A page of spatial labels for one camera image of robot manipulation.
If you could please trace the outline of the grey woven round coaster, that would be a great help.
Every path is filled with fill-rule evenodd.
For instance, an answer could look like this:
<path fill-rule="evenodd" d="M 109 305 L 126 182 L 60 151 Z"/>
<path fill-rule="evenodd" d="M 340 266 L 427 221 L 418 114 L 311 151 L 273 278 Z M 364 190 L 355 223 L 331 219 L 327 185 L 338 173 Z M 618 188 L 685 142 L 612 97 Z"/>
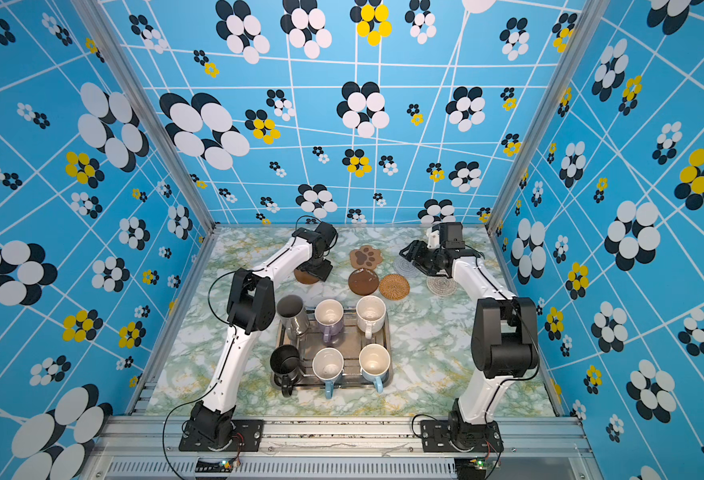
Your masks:
<path fill-rule="evenodd" d="M 400 275 L 406 278 L 413 278 L 418 273 L 418 271 L 409 261 L 401 257 L 395 259 L 394 268 Z"/>

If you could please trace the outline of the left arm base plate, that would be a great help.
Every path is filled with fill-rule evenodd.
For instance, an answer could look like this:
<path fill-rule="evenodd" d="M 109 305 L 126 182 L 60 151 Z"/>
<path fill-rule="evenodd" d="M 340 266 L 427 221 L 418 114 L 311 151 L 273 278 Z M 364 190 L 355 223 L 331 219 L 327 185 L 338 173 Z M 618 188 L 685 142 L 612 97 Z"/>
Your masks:
<path fill-rule="evenodd" d="M 265 422 L 257 420 L 189 421 L 178 449 L 182 452 L 257 452 Z"/>

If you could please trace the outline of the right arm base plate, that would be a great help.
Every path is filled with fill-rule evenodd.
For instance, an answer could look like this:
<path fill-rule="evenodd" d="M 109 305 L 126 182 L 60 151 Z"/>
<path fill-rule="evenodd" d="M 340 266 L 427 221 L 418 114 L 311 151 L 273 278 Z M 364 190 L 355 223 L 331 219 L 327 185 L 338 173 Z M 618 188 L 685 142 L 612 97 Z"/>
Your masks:
<path fill-rule="evenodd" d="M 504 442 L 496 421 L 483 425 L 449 420 L 423 420 L 417 433 L 427 453 L 499 453 Z"/>

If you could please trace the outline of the paw print cork coaster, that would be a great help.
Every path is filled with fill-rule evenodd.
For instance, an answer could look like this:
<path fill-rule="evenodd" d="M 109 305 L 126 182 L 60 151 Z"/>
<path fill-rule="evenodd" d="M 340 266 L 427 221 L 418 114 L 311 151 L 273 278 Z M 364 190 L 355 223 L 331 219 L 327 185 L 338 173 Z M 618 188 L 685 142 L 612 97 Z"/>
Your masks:
<path fill-rule="evenodd" d="M 371 245 L 363 245 L 350 252 L 353 269 L 375 270 L 383 262 L 382 253 Z"/>

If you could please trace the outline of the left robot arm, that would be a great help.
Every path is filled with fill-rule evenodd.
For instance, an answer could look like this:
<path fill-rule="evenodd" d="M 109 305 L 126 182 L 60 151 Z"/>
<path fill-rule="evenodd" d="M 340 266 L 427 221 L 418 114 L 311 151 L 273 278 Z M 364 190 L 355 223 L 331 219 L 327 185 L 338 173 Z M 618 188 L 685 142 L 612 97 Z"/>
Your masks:
<path fill-rule="evenodd" d="M 332 271 L 326 254 L 338 238 L 336 228 L 319 222 L 313 230 L 297 228 L 267 260 L 232 273 L 226 304 L 227 340 L 206 392 L 194 402 L 182 427 L 182 451 L 222 451 L 240 443 L 232 420 L 247 361 L 261 333 L 276 317 L 275 289 L 304 270 L 325 281 Z"/>

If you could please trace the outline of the scratched brown round coaster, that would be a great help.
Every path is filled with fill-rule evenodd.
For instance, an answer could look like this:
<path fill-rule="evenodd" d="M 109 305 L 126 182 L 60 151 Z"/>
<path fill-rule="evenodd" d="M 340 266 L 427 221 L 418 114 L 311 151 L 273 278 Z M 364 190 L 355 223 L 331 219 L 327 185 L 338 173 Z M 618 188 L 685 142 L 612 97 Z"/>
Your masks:
<path fill-rule="evenodd" d="M 374 270 L 359 268 L 354 270 L 348 278 L 349 289 L 359 296 L 372 295 L 380 285 L 379 276 Z"/>

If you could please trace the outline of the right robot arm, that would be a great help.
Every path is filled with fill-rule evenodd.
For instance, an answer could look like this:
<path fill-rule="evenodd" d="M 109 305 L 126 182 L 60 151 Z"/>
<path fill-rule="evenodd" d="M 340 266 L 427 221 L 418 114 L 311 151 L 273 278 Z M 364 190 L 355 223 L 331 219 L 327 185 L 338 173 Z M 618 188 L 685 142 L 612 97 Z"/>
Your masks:
<path fill-rule="evenodd" d="M 432 248 L 415 240 L 399 255 L 429 277 L 455 281 L 476 302 L 470 341 L 475 370 L 454 401 L 448 432 L 456 450 L 488 447 L 501 452 L 495 411 L 513 383 L 534 379 L 540 367 L 535 303 L 504 287 L 486 268 L 482 254 L 462 241 Z"/>

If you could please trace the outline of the rattan wicker round coaster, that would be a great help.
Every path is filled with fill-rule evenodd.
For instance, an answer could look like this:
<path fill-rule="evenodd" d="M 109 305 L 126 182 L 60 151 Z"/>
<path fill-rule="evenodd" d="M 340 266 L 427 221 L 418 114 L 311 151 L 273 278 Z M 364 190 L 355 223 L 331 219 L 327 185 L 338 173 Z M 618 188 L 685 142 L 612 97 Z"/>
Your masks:
<path fill-rule="evenodd" d="M 410 294 L 410 283 L 400 274 L 389 274 L 380 280 L 379 292 L 383 297 L 392 301 L 399 301 Z"/>

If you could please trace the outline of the plain brown round coaster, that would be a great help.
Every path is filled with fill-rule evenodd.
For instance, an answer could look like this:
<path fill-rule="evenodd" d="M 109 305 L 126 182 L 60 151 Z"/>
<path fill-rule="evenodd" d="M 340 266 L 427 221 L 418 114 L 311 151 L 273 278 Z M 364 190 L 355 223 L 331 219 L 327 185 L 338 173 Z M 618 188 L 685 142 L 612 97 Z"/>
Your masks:
<path fill-rule="evenodd" d="M 295 276 L 295 279 L 299 283 L 304 284 L 304 285 L 312 285 L 312 284 L 318 283 L 320 281 L 319 278 L 313 276 L 312 274 L 310 274 L 308 272 L 305 272 L 305 271 L 302 271 L 299 269 L 294 270 L 294 276 Z"/>

